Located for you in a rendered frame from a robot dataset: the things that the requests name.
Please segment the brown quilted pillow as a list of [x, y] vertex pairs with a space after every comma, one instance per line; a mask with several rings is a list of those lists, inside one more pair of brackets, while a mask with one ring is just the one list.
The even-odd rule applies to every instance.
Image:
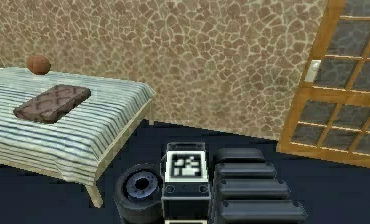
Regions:
[[53, 124], [91, 96], [86, 87], [59, 84], [13, 110], [23, 120]]

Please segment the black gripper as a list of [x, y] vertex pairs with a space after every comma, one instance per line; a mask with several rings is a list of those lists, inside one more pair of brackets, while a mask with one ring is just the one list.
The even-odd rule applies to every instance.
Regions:
[[138, 164], [117, 180], [114, 202], [121, 224], [163, 224], [162, 179], [153, 164]]

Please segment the wooden glazed door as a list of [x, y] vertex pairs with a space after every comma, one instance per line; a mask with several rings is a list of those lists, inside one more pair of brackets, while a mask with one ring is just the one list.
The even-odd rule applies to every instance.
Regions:
[[370, 0], [328, 0], [277, 151], [370, 168]]

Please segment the brown basketball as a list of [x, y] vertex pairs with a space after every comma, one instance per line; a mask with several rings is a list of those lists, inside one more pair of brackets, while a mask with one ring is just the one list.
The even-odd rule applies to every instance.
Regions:
[[45, 75], [51, 69], [49, 59], [42, 55], [31, 55], [26, 61], [27, 68], [35, 75]]

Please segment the striped bed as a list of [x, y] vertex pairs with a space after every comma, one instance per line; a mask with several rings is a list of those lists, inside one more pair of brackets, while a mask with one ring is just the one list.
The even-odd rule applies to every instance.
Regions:
[[[15, 107], [58, 85], [91, 90], [91, 96], [54, 124], [16, 118]], [[86, 187], [103, 204], [96, 186], [140, 122], [153, 118], [155, 91], [145, 83], [0, 68], [0, 164]]]

